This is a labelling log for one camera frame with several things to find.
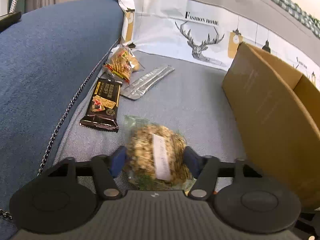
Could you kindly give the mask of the silver foil snack stick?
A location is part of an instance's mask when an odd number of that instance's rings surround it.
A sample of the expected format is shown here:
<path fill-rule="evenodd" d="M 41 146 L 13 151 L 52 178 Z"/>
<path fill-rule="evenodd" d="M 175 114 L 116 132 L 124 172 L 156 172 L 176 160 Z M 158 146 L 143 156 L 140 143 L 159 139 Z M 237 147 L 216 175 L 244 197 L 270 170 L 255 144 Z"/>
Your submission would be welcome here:
<path fill-rule="evenodd" d="M 141 76 L 127 87 L 122 88 L 120 94 L 128 99 L 138 100 L 144 96 L 146 92 L 150 90 L 156 83 L 161 81 L 174 70 L 175 68 L 169 65 L 157 67 L 144 76 Z"/>

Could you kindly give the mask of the black remote control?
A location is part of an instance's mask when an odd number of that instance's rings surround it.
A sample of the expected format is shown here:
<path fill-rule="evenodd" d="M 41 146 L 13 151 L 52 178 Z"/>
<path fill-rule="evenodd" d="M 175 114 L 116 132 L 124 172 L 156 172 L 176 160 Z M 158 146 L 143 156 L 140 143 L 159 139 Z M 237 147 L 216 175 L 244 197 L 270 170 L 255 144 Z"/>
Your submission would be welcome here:
<path fill-rule="evenodd" d="M 6 15 L 1 16 L 0 19 L 0 32 L 3 32 L 5 29 L 9 28 L 13 24 L 17 23 L 21 19 L 21 12 L 12 12 Z"/>

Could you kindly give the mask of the brown cardboard box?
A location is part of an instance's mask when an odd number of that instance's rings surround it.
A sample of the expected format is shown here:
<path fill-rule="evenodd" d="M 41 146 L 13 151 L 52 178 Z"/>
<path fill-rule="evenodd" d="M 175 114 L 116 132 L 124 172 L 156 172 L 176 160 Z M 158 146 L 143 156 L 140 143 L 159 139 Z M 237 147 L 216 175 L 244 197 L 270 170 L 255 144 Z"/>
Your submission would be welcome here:
<path fill-rule="evenodd" d="M 319 90 L 300 71 L 242 42 L 222 83 L 249 160 L 319 208 Z"/>

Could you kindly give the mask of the green checkered cloth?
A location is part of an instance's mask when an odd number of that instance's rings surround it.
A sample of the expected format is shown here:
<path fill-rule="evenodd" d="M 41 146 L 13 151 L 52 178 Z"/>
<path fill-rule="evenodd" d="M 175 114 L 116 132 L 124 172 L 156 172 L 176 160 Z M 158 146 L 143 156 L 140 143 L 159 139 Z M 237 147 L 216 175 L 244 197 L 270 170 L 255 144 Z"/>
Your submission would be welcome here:
<path fill-rule="evenodd" d="M 312 31 L 319 38 L 319 20 L 304 11 L 297 3 L 292 0 L 271 0 L 283 10 L 288 12 L 293 18 Z"/>

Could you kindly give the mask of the black soda cracker packet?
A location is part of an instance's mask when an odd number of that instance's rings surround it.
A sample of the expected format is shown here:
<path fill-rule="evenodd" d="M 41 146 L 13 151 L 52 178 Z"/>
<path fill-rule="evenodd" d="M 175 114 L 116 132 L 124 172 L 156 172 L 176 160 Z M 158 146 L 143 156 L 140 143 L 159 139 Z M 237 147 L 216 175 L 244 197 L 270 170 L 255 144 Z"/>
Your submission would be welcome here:
<path fill-rule="evenodd" d="M 117 114 L 121 85 L 114 79 L 99 78 L 89 106 L 80 125 L 93 129 L 118 132 Z"/>

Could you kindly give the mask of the grey deer print sofa cover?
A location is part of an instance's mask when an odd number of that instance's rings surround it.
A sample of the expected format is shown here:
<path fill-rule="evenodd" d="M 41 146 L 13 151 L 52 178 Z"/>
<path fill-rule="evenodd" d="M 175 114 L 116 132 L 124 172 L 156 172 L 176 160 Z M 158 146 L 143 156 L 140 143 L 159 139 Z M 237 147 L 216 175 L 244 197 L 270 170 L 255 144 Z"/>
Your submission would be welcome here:
<path fill-rule="evenodd" d="M 148 119 L 184 135 L 200 155 L 244 157 L 235 117 L 222 90 L 239 43 L 265 48 L 319 84 L 319 38 L 271 0 L 118 0 L 129 11 L 129 34 L 143 68 L 175 70 L 138 100 L 121 97 L 117 133 L 80 126 L 89 96 L 79 104 L 55 161 L 87 161 L 126 142 L 124 116 Z"/>

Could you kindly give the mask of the round grain cake packet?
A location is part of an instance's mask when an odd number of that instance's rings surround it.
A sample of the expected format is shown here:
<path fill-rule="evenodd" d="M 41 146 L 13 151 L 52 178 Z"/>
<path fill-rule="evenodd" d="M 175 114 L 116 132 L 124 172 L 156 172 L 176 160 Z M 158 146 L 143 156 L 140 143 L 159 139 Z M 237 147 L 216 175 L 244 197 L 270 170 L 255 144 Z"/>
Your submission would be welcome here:
<path fill-rule="evenodd" d="M 137 116 L 124 116 L 129 182 L 139 190 L 188 191 L 196 179 L 183 161 L 183 135 Z"/>

